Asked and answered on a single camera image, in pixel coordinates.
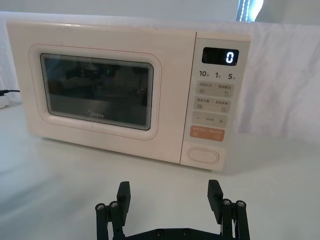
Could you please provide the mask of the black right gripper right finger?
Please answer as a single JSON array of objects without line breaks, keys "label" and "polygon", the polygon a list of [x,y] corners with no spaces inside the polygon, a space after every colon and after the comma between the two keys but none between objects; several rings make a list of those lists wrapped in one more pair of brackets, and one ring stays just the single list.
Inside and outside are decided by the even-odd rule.
[{"label": "black right gripper right finger", "polygon": [[249,224],[247,204],[242,200],[232,202],[224,198],[218,180],[208,181],[207,198],[214,213],[216,222],[220,225],[218,237],[222,240],[249,240]]}]

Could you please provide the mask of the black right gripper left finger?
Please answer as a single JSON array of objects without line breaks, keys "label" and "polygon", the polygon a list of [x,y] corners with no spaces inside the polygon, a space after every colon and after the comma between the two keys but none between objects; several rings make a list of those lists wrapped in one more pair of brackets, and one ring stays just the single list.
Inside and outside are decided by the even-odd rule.
[{"label": "black right gripper left finger", "polygon": [[126,223],[130,201],[130,182],[123,181],[119,184],[115,201],[110,202],[109,205],[98,203],[95,206],[97,240],[109,239],[108,223],[112,223],[113,240],[126,239],[123,227]]}]

